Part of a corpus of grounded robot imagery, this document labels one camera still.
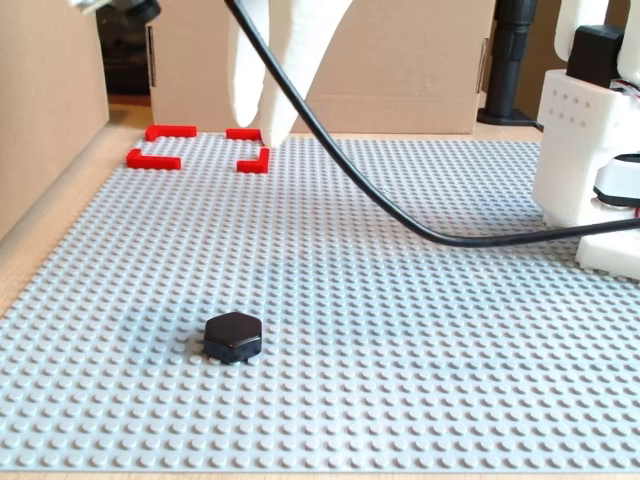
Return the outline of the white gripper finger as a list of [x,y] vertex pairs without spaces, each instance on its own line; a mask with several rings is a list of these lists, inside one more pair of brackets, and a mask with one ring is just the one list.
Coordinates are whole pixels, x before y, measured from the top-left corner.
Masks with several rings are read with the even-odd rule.
[[227,65],[229,101],[236,123],[248,127],[258,120],[260,127],[266,127],[273,82],[233,16],[229,17]]

